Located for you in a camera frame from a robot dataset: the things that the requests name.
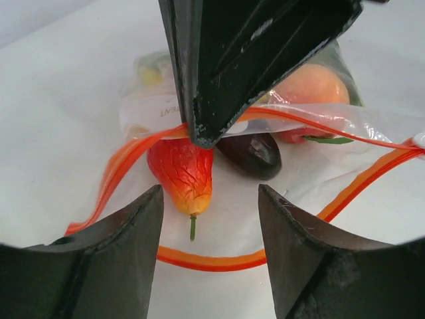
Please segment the orange fake peach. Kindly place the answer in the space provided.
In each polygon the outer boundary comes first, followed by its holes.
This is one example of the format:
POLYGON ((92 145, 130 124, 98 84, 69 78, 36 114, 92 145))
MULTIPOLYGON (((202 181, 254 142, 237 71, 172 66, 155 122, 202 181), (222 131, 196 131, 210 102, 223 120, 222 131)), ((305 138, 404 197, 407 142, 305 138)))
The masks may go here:
POLYGON ((349 104, 347 87, 338 75, 320 64, 307 63, 269 92, 269 104, 313 104, 320 123, 342 130, 345 121, 322 104, 349 104))

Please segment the clear zip top bag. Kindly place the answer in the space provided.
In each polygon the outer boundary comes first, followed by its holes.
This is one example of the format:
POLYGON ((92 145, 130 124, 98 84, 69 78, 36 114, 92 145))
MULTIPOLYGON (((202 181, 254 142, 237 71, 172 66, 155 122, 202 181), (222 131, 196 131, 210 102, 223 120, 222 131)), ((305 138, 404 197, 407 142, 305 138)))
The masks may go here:
POLYGON ((211 150, 180 121, 166 50, 134 60, 119 116, 126 143, 104 170, 93 212, 67 235, 93 225, 137 167, 195 231, 213 215, 230 223, 252 214, 262 181, 332 221, 380 176, 424 156, 424 118, 365 107, 337 42, 267 91, 211 150))

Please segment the dark purple fake fruit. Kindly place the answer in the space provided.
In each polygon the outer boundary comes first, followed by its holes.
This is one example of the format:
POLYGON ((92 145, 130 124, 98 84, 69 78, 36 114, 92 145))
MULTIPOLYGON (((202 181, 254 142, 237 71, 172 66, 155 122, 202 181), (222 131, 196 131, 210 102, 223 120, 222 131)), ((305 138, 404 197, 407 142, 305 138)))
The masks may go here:
POLYGON ((256 179, 270 180, 282 168, 279 147, 269 133, 222 138, 216 148, 239 171, 256 179))

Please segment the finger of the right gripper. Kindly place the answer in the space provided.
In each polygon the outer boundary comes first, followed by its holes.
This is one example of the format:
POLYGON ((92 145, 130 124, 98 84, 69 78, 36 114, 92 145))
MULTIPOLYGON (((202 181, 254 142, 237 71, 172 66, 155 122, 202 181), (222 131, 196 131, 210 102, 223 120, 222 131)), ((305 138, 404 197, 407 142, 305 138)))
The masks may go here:
POLYGON ((159 2, 181 119, 213 147, 267 90, 343 34, 360 1, 159 2))

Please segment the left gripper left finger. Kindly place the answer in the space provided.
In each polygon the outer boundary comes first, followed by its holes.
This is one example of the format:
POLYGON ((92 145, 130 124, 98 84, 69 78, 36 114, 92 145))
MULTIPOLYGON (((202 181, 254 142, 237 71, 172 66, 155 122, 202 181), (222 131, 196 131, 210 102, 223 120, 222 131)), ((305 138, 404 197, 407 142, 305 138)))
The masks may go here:
POLYGON ((163 212, 155 185, 50 245, 1 245, 1 317, 145 318, 163 212))

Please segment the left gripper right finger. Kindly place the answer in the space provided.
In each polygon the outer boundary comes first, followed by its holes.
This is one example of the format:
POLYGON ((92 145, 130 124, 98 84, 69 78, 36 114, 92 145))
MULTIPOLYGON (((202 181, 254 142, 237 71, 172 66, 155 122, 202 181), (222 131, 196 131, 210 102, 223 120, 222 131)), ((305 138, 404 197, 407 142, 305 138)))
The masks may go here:
POLYGON ((277 318, 424 317, 424 239, 354 235, 268 185, 258 211, 277 318))

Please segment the red orange fake pepper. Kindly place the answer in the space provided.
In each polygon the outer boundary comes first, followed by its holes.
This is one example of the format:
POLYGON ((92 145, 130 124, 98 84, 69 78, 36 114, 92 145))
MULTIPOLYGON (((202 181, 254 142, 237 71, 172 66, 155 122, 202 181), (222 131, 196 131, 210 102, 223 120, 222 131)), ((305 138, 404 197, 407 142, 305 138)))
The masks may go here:
POLYGON ((148 149, 146 159, 177 210, 189 216, 189 238, 194 241, 197 217, 211 203, 214 151, 200 148, 189 139, 159 140, 148 149))

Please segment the orange fake fruit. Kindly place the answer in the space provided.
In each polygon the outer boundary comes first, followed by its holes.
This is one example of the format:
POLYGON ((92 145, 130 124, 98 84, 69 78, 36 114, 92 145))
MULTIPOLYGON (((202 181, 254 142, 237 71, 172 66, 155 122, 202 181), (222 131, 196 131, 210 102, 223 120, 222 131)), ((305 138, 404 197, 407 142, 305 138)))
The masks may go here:
POLYGON ((163 82, 161 67, 157 62, 141 64, 137 68, 137 73, 144 86, 152 86, 163 82))

